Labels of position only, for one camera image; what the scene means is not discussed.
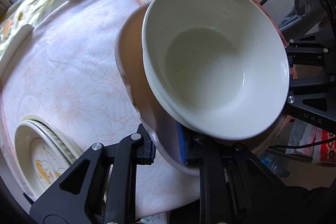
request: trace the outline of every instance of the plate with cartoon print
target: plate with cartoon print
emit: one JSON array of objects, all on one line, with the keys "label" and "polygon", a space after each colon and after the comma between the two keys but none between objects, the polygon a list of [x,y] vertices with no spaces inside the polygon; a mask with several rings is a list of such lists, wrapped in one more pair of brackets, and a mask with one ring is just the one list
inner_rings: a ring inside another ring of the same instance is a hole
[{"label": "plate with cartoon print", "polygon": [[29,121],[22,121],[14,137],[20,171],[36,198],[71,165],[54,141]]}]

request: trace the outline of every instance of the stack of plates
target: stack of plates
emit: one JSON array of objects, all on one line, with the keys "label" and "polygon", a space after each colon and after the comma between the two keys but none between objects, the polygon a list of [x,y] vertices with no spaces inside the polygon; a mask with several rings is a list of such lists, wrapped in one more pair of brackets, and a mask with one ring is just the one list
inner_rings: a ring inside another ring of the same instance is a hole
[{"label": "stack of plates", "polygon": [[82,154],[71,140],[35,114],[22,118],[14,145],[19,168],[36,199]]}]

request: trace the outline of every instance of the large white bowl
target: large white bowl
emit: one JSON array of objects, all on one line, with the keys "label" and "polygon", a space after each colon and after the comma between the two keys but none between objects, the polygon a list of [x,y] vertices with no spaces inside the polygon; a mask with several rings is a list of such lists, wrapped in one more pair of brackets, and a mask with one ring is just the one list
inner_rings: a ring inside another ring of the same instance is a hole
[{"label": "large white bowl", "polygon": [[250,0],[153,0],[142,48],[155,97],[192,130],[247,139],[283,109],[287,55],[272,22]]}]

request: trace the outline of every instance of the cartoon duck print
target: cartoon duck print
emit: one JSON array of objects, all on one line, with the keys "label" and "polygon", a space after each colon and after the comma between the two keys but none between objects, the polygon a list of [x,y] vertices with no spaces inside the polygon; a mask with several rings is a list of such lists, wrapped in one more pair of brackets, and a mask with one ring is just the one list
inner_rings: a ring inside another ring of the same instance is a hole
[{"label": "cartoon duck print", "polygon": [[59,163],[51,153],[45,148],[43,150],[48,160],[36,160],[35,163],[41,178],[45,179],[50,185],[61,176],[65,169],[59,166]]}]

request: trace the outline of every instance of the tablecloth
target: tablecloth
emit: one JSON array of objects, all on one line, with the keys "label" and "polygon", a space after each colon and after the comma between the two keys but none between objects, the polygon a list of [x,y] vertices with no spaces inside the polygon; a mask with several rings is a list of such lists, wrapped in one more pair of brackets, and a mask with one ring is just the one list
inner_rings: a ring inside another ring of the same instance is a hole
[{"label": "tablecloth", "polygon": [[[44,117],[82,151],[95,142],[117,143],[136,131],[140,120],[118,73],[114,45],[125,19],[149,1],[69,0],[36,27],[11,59],[1,79],[1,150],[31,198],[13,150],[23,115]],[[138,218],[197,198],[199,178],[177,171],[160,153],[153,165],[138,167]]]}]

